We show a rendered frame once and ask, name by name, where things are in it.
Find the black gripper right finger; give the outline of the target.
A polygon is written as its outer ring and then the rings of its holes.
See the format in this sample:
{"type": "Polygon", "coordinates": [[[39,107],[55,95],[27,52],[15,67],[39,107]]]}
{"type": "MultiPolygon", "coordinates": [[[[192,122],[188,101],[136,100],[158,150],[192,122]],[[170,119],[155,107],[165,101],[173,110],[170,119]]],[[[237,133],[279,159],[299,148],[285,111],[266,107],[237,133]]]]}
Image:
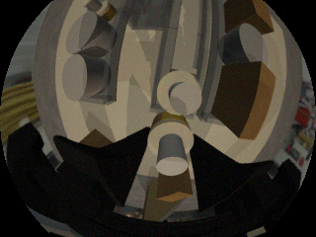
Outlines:
{"type": "Polygon", "coordinates": [[[238,163],[216,147],[194,134],[190,151],[195,186],[197,186],[198,213],[214,210],[214,206],[232,197],[250,179],[264,175],[274,165],[272,161],[238,163]]]}

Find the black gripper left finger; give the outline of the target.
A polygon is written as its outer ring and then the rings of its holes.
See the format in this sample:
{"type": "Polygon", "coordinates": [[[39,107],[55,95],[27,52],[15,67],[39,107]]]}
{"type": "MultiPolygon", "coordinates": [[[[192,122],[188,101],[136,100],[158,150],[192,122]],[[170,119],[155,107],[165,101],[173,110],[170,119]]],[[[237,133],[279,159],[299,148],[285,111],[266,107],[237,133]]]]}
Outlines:
{"type": "Polygon", "coordinates": [[[104,147],[83,145],[62,135],[52,138],[62,161],[70,163],[82,173],[98,179],[117,206],[126,202],[127,195],[137,175],[139,163],[146,153],[150,127],[127,135],[104,147]]]}

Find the dark grey cylinder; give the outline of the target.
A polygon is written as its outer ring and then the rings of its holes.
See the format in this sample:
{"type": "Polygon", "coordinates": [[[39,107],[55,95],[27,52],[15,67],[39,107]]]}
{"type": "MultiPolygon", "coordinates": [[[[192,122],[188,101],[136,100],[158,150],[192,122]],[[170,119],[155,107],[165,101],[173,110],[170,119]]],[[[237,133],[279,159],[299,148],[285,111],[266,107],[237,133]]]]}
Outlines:
{"type": "Polygon", "coordinates": [[[104,60],[80,54],[72,54],[66,60],[62,72],[62,87],[70,102],[103,94],[104,60]]]}
{"type": "Polygon", "coordinates": [[[95,12],[86,12],[74,21],[68,31],[66,51],[102,58],[107,54],[112,25],[95,12]]]}
{"type": "Polygon", "coordinates": [[[225,33],[224,48],[222,49],[222,62],[225,66],[233,63],[264,62],[269,64],[268,47],[264,37],[258,29],[246,23],[241,24],[225,33]]]}

